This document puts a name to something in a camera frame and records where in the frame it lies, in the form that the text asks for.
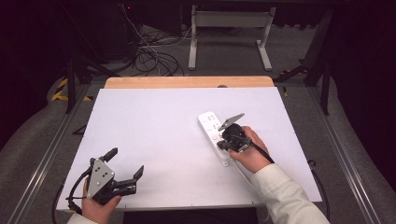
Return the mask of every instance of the white table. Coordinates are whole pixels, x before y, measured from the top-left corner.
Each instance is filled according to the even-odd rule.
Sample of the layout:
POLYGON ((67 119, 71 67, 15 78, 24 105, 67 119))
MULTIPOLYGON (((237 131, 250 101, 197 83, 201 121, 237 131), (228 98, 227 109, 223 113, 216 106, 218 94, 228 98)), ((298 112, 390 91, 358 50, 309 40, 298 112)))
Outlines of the white table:
MULTIPOLYGON (((219 78, 224 77, 210 77, 209 82, 219 78)), ((247 81, 251 79, 255 77, 246 77, 247 81)), ((197 77, 153 80, 188 83, 197 81, 197 77)), ((258 133, 276 163, 303 186, 311 201, 321 201, 277 88, 104 89, 96 99, 57 209, 68 210, 62 199, 87 169, 90 158, 103 156, 113 147, 119 149, 119 154, 108 166, 116 173, 116 180, 132 178, 145 165, 137 193, 123 197, 120 210, 261 204, 244 177, 234 166, 224 167, 206 141, 197 117, 209 110, 220 120, 245 113, 238 123, 258 133)), ((75 196, 81 192, 82 184, 75 196)))

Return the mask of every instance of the white jacket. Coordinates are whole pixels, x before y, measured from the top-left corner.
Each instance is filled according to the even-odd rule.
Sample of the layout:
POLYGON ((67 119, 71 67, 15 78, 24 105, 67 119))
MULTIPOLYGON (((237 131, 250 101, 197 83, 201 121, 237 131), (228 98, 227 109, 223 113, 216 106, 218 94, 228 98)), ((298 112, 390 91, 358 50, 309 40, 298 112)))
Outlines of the white jacket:
MULTIPOLYGON (((250 178, 274 223, 329 223, 320 210, 309 202, 303 188, 277 165, 270 164, 250 178)), ((85 217, 74 214, 68 224, 93 224, 85 217)))

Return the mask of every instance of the human hand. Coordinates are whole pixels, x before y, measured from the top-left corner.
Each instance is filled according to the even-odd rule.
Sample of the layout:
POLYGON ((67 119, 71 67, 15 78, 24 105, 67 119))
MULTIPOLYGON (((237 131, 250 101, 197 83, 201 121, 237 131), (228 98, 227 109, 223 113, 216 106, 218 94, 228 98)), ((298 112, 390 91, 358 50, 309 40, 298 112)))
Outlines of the human hand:
MULTIPOLYGON (((83 196, 87 196, 87 179, 84 183, 83 196)), ((114 211, 120 201, 120 195, 115 196, 105 205, 97 203, 94 199, 84 198, 81 205, 82 215, 96 223, 107 224, 110 220, 111 213, 114 211)))
MULTIPOLYGON (((268 149, 264 142, 253 130, 251 130, 250 127, 244 126, 242 127, 242 130, 245 132, 247 137, 251 138, 254 144, 268 153, 268 149)), ((239 153, 232 149, 229 149, 228 152, 230 153, 231 158, 241 162, 241 164, 253 174, 260 171, 263 167, 271 164, 271 162, 265 159, 265 157, 254 147, 246 148, 244 151, 239 153)))

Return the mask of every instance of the metal stand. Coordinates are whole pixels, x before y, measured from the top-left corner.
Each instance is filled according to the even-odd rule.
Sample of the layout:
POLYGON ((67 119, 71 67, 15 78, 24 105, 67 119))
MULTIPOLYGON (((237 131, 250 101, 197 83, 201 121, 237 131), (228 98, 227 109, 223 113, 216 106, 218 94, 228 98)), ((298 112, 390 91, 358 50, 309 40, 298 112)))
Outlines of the metal stand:
POLYGON ((116 73, 106 69, 100 64, 94 63, 85 56, 75 54, 69 60, 67 65, 67 89, 68 89, 68 104, 66 114, 68 114, 76 103, 76 79, 75 75, 81 84, 90 84, 92 76, 88 71, 88 66, 93 67, 99 72, 109 77, 119 77, 116 73))
POLYGON ((307 76, 304 80, 305 86, 314 87, 317 85, 320 77, 323 76, 320 104, 322 106, 323 112, 326 115, 329 115, 327 104, 329 97, 331 68, 329 65, 330 55, 322 53, 322 46, 324 39, 326 38, 330 21, 332 19, 332 11, 333 9, 330 8, 323 15, 318 29, 315 31, 315 35, 312 39, 309 49, 305 54, 305 58, 302 61, 302 65, 290 70, 289 72, 283 71, 282 76, 273 79, 274 82, 283 82, 290 77, 294 77, 297 74, 305 73, 305 71, 307 71, 307 76))
POLYGON ((197 26, 211 27, 264 27, 261 40, 257 40, 257 47, 262 56, 262 63, 266 71, 272 71, 272 65, 265 50, 268 34, 275 16, 276 9, 271 7, 269 12, 220 12, 220 11, 196 11, 196 6, 192 6, 191 11, 191 45, 189 69, 194 70, 196 64, 197 26))

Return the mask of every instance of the white power strip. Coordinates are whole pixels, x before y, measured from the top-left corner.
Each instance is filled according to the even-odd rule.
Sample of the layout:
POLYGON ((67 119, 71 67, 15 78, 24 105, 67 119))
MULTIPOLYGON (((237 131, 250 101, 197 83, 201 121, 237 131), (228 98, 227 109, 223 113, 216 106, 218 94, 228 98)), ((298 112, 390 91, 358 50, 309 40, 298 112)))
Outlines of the white power strip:
POLYGON ((224 166, 227 166, 230 161, 230 154, 226 150, 218 147, 218 142, 223 140, 221 135, 224 131, 219 131, 219 127, 222 123, 219 121, 218 117, 216 117, 215 113, 211 111, 198 116, 198 122, 206 136, 206 139, 209 141, 209 144, 212 146, 215 154, 219 158, 219 161, 224 166))

